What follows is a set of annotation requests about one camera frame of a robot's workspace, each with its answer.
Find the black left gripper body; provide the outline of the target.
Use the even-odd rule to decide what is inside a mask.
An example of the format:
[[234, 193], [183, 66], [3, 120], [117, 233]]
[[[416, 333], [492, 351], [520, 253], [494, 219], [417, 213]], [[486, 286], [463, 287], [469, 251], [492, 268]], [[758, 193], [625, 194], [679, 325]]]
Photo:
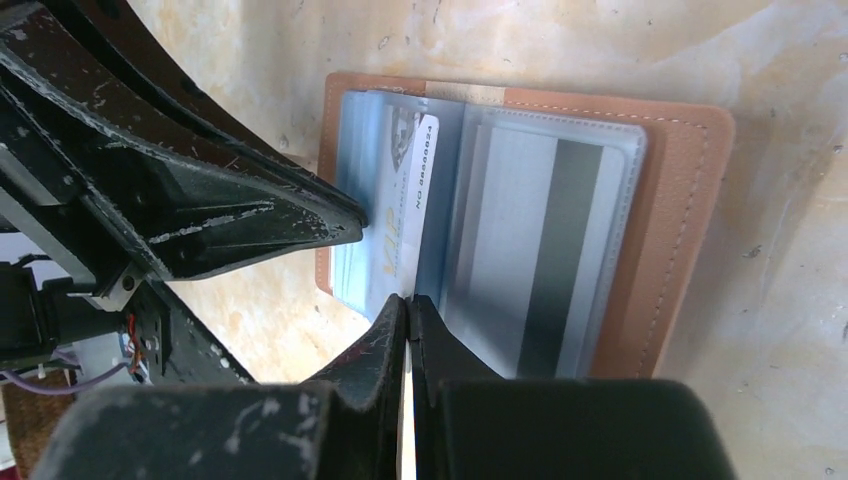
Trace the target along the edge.
[[170, 288], [318, 244], [317, 177], [202, 92], [124, 1], [1, 5], [1, 376], [122, 333], [154, 384], [251, 381]]

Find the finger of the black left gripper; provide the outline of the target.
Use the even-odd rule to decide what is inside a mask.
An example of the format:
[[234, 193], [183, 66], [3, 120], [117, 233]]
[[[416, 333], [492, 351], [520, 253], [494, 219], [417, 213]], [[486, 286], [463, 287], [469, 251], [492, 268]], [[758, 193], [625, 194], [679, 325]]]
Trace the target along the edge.
[[1, 30], [1, 214], [74, 280], [197, 280], [361, 238], [348, 196], [128, 70], [62, 26]]

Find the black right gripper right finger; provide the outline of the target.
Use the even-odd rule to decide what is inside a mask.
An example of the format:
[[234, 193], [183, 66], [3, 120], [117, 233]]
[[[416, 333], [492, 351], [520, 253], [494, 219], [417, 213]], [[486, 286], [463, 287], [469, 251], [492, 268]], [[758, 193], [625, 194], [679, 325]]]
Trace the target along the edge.
[[408, 303], [421, 479], [732, 479], [712, 418], [666, 380], [506, 379]]

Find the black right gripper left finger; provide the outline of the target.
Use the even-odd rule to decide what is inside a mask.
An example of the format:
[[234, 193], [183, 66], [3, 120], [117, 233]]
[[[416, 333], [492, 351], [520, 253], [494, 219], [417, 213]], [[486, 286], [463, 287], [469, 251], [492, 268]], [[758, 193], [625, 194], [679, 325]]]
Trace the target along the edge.
[[57, 425], [36, 479], [396, 479], [406, 302], [298, 384], [111, 387]]

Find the brown leather card holder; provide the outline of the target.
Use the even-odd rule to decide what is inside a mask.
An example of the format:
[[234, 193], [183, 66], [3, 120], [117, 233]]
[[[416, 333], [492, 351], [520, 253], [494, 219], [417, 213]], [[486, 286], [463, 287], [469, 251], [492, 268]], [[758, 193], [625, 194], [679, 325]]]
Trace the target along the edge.
[[316, 285], [369, 320], [426, 296], [505, 378], [650, 378], [735, 131], [715, 106], [331, 74], [318, 173], [370, 224]]

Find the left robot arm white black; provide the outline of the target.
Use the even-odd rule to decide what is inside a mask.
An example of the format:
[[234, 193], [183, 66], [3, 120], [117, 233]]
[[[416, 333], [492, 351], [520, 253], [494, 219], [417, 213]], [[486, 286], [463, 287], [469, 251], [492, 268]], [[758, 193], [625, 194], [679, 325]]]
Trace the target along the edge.
[[216, 104], [125, 1], [1, 5], [1, 367], [121, 332], [155, 384], [239, 384], [246, 369], [175, 295], [290, 252], [359, 240], [349, 196]]

